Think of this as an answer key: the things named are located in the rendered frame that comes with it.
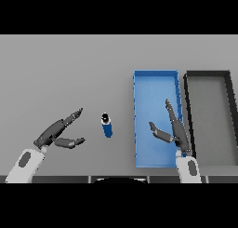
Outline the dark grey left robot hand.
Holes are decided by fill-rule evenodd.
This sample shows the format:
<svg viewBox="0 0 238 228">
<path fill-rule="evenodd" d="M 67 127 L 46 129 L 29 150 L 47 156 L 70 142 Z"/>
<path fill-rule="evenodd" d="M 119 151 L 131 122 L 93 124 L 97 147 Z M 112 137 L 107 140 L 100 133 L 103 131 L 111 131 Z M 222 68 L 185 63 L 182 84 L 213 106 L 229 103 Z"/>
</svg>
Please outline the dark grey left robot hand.
<svg viewBox="0 0 238 228">
<path fill-rule="evenodd" d="M 64 139 L 60 135 L 62 132 L 82 113 L 83 109 L 79 109 L 76 112 L 72 113 L 65 119 L 60 119 L 57 122 L 49 126 L 33 144 L 41 149 L 43 146 L 50 146 L 54 143 L 58 147 L 72 149 L 77 145 L 82 144 L 85 139 L 80 138 L 76 140 Z"/>
</svg>

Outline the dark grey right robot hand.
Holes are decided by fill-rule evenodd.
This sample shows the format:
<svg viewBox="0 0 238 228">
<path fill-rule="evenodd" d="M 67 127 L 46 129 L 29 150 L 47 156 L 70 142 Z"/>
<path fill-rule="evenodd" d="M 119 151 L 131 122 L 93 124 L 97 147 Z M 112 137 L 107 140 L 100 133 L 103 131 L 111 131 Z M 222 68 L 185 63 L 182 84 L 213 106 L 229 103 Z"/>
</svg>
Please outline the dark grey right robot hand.
<svg viewBox="0 0 238 228">
<path fill-rule="evenodd" d="M 162 131 L 161 129 L 157 128 L 153 122 L 150 122 L 149 125 L 151 128 L 152 134 L 155 138 L 165 141 L 167 143 L 174 142 L 183 154 L 187 154 L 191 151 L 191 149 L 190 149 L 188 136 L 187 136 L 185 127 L 183 126 L 180 119 L 175 116 L 175 112 L 173 110 L 173 107 L 169 99 L 165 100 L 165 107 L 169 114 L 169 119 L 171 122 L 173 134 L 170 135 Z"/>
</svg>

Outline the dark grey bin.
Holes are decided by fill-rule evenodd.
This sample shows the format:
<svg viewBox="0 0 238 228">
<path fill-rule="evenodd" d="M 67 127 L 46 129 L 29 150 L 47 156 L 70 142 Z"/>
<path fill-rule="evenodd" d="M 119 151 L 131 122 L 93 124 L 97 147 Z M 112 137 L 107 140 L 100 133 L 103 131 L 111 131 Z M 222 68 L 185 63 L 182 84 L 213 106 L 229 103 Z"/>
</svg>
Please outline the dark grey bin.
<svg viewBox="0 0 238 228">
<path fill-rule="evenodd" d="M 192 155 L 200 166 L 238 166 L 238 111 L 230 71 L 184 76 Z"/>
</svg>

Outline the blue bin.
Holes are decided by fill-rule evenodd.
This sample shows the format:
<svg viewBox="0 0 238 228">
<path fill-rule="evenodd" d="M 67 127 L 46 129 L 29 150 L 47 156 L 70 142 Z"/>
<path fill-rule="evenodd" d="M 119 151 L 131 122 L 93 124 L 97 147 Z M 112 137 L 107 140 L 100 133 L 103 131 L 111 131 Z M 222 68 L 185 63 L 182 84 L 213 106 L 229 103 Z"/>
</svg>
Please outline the blue bin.
<svg viewBox="0 0 238 228">
<path fill-rule="evenodd" d="M 177 70 L 135 70 L 134 79 L 134 133 L 137 168 L 174 168 L 177 146 L 156 139 L 149 125 L 153 122 L 162 131 L 172 135 L 165 100 L 169 100 L 176 118 L 183 121 Z"/>
</svg>

